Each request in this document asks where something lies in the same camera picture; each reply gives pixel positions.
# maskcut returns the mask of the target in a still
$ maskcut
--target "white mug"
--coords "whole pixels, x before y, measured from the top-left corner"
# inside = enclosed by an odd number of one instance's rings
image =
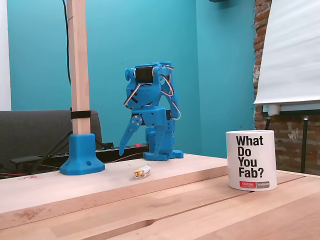
[[[230,187],[245,191],[277,187],[274,131],[228,131],[226,148]]]

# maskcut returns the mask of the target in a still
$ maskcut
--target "teal wall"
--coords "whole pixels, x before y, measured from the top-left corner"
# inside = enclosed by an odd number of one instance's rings
[[[69,109],[62,1],[7,0],[7,13],[12,110]],[[254,0],[87,0],[86,22],[104,142],[118,146],[131,116],[125,68],[159,61],[175,67],[177,149],[225,157],[225,132],[254,128]]]
[[[226,157],[226,132],[254,129],[254,0],[196,0],[201,153]]]
[[[182,118],[177,149],[201,153],[194,0],[87,0],[90,106],[99,112],[103,141],[116,146],[131,112],[125,69],[172,61]],[[69,109],[66,27],[61,0],[7,0],[12,110]],[[145,128],[131,144],[145,142]]]

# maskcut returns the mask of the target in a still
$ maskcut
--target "red logo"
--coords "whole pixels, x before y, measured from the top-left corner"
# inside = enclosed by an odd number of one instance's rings
[[[255,181],[240,181],[240,188],[255,189],[257,183]]]

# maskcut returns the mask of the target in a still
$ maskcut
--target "red wire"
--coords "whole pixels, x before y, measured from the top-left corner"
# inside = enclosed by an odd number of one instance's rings
[[[121,160],[123,160],[123,159],[130,158],[130,157],[132,157],[132,156],[135,156],[135,155],[138,155],[138,154],[142,154],[142,153],[143,153],[143,152],[134,153],[134,154],[131,154],[131,155],[129,155],[129,156],[125,156],[125,157],[119,158],[119,159],[117,159],[117,160],[115,160],[115,161],[111,161],[111,162],[109,162],[109,163],[112,164],[112,163],[121,161]]]
[[[16,174],[16,173],[6,173],[6,172],[0,172],[0,174],[8,175],[8,176],[25,176],[24,174]]]

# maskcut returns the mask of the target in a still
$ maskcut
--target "blue 3d printed stand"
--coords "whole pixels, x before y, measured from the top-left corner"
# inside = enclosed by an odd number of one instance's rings
[[[69,158],[60,167],[60,172],[65,175],[83,175],[103,170],[105,164],[96,157],[95,135],[70,135]]]
[[[126,88],[127,99],[124,106],[131,110],[132,118],[120,142],[120,155],[124,153],[134,132],[141,125],[146,125],[145,139],[149,152],[143,154],[145,159],[166,161],[184,157],[182,151],[173,150],[176,120],[181,116],[172,77],[173,69],[172,63],[168,61],[138,65],[125,70],[125,78],[130,83]],[[170,110],[159,106],[162,96],[169,102]]]

